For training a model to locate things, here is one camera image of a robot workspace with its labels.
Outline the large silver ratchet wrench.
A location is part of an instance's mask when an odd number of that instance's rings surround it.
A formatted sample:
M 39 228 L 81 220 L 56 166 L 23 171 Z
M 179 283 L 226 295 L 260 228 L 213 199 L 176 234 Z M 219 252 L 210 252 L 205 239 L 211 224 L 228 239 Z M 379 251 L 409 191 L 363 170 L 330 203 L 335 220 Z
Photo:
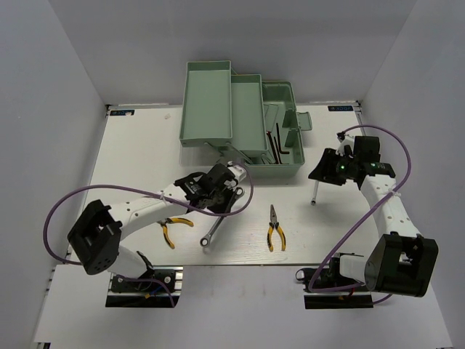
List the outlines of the large silver ratchet wrench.
M 225 206 L 225 212 L 230 213 L 231 209 L 233 207 L 233 204 L 240 199 L 244 195 L 244 189 L 241 187 L 236 188 L 234 193 L 231 195 L 230 200 L 227 202 L 227 205 Z M 218 217 L 214 224 L 211 226 L 209 229 L 208 233 L 202 237 L 200 240 L 200 245 L 205 248 L 208 247 L 211 243 L 211 240 L 216 233 L 218 227 L 221 225 L 222 221 L 224 220 L 225 217 Z

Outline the small silver wrench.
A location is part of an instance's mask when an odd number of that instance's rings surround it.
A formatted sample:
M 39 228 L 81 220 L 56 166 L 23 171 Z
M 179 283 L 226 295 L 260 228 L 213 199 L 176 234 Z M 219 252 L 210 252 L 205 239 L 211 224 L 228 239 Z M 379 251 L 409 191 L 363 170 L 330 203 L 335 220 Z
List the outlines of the small silver wrench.
M 316 203 L 317 203 L 317 195 L 318 195 L 319 184 L 320 184 L 320 182 L 317 181 L 317 180 L 314 183 L 314 187 L 313 187 L 313 191 L 312 191 L 312 198 L 311 198 L 311 201 L 310 201 L 312 206 L 315 206 Z

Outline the short dark red hex key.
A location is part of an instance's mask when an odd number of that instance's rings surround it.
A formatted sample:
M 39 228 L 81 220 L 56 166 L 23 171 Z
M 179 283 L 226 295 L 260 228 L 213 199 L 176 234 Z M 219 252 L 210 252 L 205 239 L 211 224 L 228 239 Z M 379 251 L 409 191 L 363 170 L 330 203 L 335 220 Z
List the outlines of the short dark red hex key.
M 285 151 L 283 150 L 282 148 L 282 145 L 281 145 L 281 140 L 280 140 L 280 127 L 279 127 L 279 123 L 275 123 L 276 125 L 276 137 L 277 137 L 277 144 L 278 144 L 278 151 L 279 151 L 279 154 L 282 154 L 282 155 L 287 155 L 289 154 L 290 152 L 289 151 Z

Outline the long dark red hex key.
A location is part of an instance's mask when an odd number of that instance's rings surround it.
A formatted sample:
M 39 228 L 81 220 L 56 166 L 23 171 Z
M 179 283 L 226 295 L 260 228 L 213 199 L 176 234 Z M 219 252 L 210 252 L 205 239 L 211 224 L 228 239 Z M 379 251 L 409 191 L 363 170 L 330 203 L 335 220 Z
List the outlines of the long dark red hex key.
M 269 140 L 269 143 L 270 143 L 270 146 L 271 146 L 271 149 L 272 149 L 272 154 L 273 154 L 273 157 L 274 157 L 274 160 L 275 160 L 275 164 L 279 164 L 280 162 L 279 162 L 279 158 L 278 158 L 278 155 L 277 155 L 277 151 L 276 151 L 276 148 L 275 148 L 275 144 L 274 144 L 274 141 L 273 141 L 272 134 L 269 131 L 266 131 L 266 134 L 267 134 L 267 138 Z

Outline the green toolbox with clear lid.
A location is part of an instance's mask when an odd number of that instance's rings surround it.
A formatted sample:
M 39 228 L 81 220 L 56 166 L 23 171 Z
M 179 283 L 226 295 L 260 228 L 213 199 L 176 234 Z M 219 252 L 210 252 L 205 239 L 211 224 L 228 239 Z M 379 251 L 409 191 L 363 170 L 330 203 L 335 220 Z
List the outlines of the green toolbox with clear lid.
M 266 131 L 287 155 L 275 164 Z M 229 60 L 188 62 L 179 141 L 184 148 L 209 147 L 240 158 L 256 178 L 293 177 L 304 165 L 303 132 L 312 130 L 308 112 L 299 112 L 290 81 L 239 74 Z

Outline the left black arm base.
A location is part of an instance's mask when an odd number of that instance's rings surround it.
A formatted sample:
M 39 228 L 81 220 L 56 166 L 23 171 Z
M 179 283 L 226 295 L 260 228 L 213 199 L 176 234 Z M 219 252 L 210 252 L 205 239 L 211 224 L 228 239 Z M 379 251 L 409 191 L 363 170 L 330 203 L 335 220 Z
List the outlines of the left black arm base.
M 106 297 L 106 308 L 174 308 L 182 291 L 183 267 L 155 269 L 150 278 L 158 280 L 133 282 L 112 275 Z

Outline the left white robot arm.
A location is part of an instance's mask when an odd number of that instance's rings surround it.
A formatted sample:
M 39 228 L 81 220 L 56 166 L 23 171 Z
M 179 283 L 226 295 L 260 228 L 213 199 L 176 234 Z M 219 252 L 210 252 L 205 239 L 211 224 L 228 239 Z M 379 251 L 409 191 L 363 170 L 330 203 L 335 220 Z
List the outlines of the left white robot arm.
M 207 173 L 195 172 L 175 180 L 153 195 L 120 204 L 95 200 L 78 217 L 68 241 L 87 274 L 107 270 L 145 290 L 153 283 L 153 266 L 143 253 L 121 246 L 121 241 L 149 225 L 191 211 L 226 213 L 235 188 L 245 176 L 240 166 L 217 164 Z

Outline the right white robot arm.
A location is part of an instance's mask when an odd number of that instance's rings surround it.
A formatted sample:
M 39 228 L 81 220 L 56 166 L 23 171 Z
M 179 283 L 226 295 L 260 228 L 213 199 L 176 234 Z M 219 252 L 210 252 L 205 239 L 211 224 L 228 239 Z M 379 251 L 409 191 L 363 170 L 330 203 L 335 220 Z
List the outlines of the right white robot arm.
M 332 185 L 353 181 L 374 212 L 379 241 L 368 256 L 337 252 L 315 285 L 346 289 L 362 284 L 372 292 L 423 297 L 439 252 L 436 241 L 425 238 L 403 206 L 395 171 L 381 162 L 378 137 L 339 133 L 339 147 L 326 148 L 309 178 Z

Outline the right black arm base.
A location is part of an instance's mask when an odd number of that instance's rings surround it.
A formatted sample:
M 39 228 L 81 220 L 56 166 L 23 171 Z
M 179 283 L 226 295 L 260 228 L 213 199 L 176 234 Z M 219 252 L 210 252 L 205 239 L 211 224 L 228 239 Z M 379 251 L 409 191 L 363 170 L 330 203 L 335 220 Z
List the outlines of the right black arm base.
M 330 272 L 324 268 L 310 286 L 315 268 L 301 268 L 296 282 L 304 286 L 304 308 L 306 310 L 349 310 L 373 308 L 373 298 L 365 286 L 353 287 L 357 282 Z

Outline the right blue table sticker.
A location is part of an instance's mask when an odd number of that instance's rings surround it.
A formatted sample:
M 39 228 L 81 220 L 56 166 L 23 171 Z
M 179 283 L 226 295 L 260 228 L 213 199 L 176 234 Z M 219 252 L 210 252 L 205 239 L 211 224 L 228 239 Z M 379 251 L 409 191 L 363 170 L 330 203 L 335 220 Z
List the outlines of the right blue table sticker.
M 329 105 L 328 110 L 330 112 L 349 112 L 353 111 L 354 108 L 351 105 Z

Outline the blue table sticker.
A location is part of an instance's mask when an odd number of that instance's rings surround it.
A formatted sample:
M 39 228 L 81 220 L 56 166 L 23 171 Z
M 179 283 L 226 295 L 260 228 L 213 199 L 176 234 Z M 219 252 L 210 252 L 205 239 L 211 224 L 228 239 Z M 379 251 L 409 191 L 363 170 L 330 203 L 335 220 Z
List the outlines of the blue table sticker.
M 353 111 L 354 108 L 351 105 L 329 105 L 328 110 L 330 112 L 349 112 Z
M 112 110 L 110 116 L 133 116 L 135 110 Z

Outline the left blue table sticker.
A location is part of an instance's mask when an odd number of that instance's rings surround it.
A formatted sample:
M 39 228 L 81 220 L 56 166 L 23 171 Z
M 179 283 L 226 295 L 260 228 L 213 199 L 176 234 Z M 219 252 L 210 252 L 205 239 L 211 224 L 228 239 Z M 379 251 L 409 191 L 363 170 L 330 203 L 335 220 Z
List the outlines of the left blue table sticker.
M 112 110 L 110 116 L 133 116 L 135 110 Z

